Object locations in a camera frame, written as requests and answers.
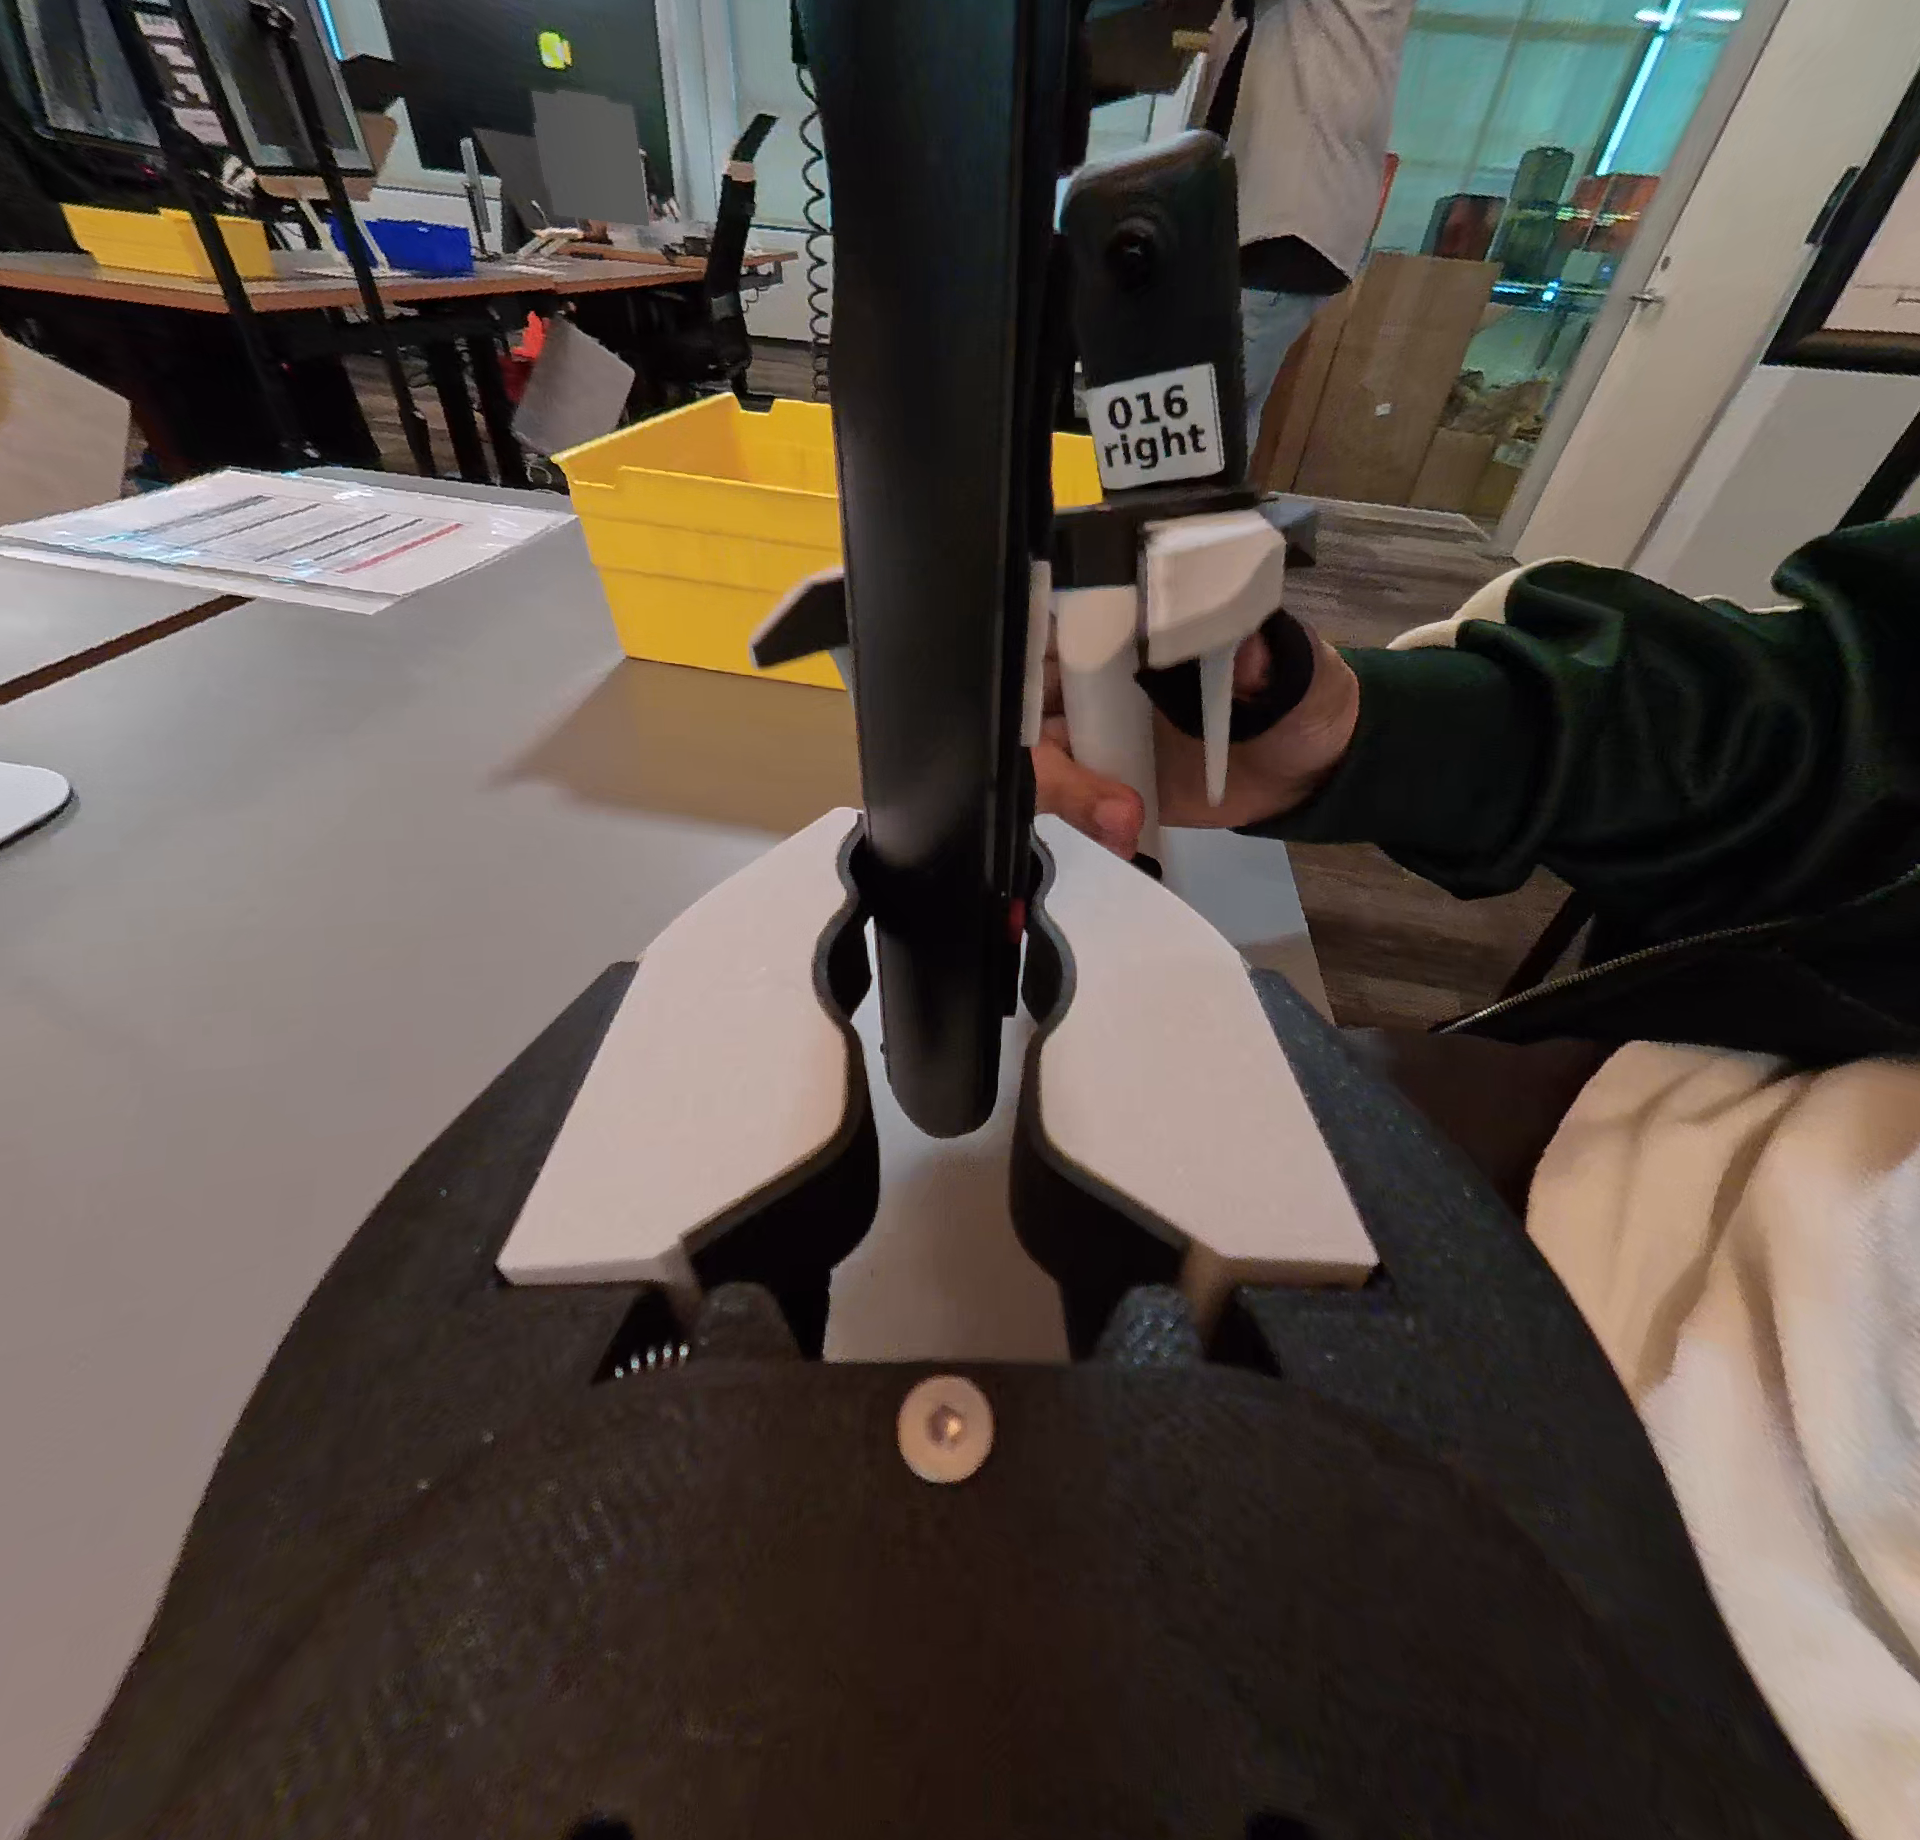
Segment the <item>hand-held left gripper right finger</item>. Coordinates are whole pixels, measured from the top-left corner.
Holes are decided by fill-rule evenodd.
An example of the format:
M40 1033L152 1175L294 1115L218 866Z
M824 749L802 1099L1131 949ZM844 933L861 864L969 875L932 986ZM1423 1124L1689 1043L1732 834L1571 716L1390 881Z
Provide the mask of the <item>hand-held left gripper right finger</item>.
M1375 1246L1237 949L1064 820L1033 931L1064 952L1039 1016L1041 1146L1175 1253L1185 1294L1356 1290Z

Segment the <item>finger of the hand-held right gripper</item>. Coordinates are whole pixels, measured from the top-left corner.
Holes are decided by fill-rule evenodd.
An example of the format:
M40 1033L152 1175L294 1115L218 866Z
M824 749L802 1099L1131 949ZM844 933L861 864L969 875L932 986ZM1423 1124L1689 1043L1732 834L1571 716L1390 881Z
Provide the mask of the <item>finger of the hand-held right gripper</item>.
M853 668L844 568L808 574L754 629L750 658L756 671L777 671L830 658L836 671Z
M1224 805L1240 645L1283 607L1285 538L1260 510L1191 512L1139 527L1139 658L1195 665L1208 803Z

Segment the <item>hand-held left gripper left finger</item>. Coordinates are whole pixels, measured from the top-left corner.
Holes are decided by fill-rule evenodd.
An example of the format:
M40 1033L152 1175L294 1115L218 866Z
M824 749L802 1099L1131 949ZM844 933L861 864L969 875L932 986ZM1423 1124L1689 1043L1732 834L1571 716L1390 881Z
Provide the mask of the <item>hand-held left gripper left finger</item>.
M697 1285L695 1257L853 1115L853 1040L820 983L854 834L830 810L652 940L508 1232L513 1285Z

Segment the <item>yellow plastic bin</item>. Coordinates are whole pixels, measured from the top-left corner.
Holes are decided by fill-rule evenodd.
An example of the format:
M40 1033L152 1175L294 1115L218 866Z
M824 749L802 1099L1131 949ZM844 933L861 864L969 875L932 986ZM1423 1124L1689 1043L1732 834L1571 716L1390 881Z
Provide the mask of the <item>yellow plastic bin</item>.
M1017 483L990 419L911 389L747 412L715 397L562 457L626 656L754 671L785 595L847 568L854 666L895 698L995 705L995 512Z
M205 283L218 276L186 211L164 208L146 214L65 202L59 214L83 253L112 273L152 273ZM260 222L214 217L213 226L243 282L275 279L270 237Z

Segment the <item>person's right forearm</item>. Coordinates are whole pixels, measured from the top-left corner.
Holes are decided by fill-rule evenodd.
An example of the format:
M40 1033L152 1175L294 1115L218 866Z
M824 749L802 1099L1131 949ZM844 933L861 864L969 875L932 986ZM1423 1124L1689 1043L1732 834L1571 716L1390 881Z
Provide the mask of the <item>person's right forearm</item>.
M1916 872L1914 517L1809 543L1760 609L1552 559L1345 663L1345 754L1253 831L1373 844L1461 901L1549 872L1596 961Z

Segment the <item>person's right hand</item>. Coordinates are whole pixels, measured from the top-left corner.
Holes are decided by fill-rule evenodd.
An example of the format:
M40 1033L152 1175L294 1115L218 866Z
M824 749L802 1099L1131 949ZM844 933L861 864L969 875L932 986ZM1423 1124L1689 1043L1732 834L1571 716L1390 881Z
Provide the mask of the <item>person's right hand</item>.
M1157 816L1166 828L1240 830L1294 812L1343 759L1358 714L1352 666L1308 624L1294 621L1313 650L1302 698L1266 734L1230 750L1221 803L1204 777L1204 746L1155 716ZM1139 852L1146 809L1127 782L1085 768L1064 717L1059 656L1044 661L1044 734L1031 750L1037 810L1067 820L1118 860Z

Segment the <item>cardboard sheet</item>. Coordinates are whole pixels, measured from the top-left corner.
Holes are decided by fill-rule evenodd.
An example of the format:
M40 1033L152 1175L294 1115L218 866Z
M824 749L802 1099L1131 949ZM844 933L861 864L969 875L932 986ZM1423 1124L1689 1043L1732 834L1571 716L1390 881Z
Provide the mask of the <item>cardboard sheet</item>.
M1263 413L1266 490L1403 507L1499 267L1373 253L1287 351Z

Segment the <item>grey panel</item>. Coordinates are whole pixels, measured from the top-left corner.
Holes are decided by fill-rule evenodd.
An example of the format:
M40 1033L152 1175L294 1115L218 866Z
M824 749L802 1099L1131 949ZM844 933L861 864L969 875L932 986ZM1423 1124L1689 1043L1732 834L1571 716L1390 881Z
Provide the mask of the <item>grey panel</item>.
M615 434L634 389L632 365L573 319L553 317L515 412L515 436L531 454L564 454Z

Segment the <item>black office chair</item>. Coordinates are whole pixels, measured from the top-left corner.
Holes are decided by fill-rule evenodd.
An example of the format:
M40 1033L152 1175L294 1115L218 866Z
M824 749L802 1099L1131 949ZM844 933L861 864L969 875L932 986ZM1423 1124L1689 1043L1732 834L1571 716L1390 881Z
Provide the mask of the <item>black office chair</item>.
M670 313L663 348L665 378L683 389L726 389L739 402L750 394L744 271L756 212L756 161L775 125L774 115L756 115L732 145L717 182L698 299Z

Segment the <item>printed paper sheet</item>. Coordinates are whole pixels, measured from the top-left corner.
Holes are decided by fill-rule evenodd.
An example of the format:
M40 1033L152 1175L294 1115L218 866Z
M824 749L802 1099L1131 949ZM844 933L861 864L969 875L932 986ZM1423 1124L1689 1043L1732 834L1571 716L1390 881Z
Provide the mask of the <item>printed paper sheet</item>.
M374 616L544 538L554 498L393 475L224 470L6 526L2 553L68 572Z

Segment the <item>blue plastic bin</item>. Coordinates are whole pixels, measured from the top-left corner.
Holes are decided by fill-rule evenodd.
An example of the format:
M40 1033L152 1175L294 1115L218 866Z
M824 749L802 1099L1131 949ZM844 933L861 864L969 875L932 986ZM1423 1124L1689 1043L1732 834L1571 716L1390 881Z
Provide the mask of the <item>blue plastic bin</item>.
M372 273L464 279L476 273L470 232L430 222L356 222Z

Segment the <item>dark green jacket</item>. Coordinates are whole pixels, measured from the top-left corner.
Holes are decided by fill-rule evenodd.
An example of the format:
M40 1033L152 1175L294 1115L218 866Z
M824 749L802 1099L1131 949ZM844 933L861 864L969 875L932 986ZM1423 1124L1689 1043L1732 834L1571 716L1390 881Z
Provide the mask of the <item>dark green jacket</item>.
M1811 1071L1916 1059L1918 870L1819 913L1588 964L1437 1026L1436 1038L1664 1043Z

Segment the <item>cream trousers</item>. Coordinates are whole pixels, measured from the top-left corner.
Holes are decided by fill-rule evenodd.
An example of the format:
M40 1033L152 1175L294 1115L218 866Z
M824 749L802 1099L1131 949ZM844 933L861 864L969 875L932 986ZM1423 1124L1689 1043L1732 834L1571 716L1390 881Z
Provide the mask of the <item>cream trousers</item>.
M1552 1137L1528 1232L1813 1780L1854 1836L1916 1836L1916 1060L1626 1046Z

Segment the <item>black monitor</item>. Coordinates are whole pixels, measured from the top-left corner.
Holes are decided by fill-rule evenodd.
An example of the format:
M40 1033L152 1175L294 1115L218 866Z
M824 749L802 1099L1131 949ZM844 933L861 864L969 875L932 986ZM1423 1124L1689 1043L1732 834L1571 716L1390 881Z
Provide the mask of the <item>black monitor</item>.
M660 0L374 0L419 161L458 166L479 128L536 133L533 100L626 105L652 197L675 197Z

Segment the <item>screen on stand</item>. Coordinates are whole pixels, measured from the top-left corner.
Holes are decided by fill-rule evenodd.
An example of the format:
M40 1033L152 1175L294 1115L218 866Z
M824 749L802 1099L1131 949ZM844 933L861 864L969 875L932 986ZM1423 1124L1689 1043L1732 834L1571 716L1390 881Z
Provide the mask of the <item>screen on stand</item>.
M304 204L326 199L326 185L299 173L312 151L262 10L292 20L343 182L372 187L378 159L324 0L2 0L4 255L93 267L70 208L193 214L152 100L180 126L185 173L213 214L304 226ZM338 317L250 307L244 333L218 283L207 313L4 288L4 333L124 397L164 481L282 468L303 451L378 468L334 348Z

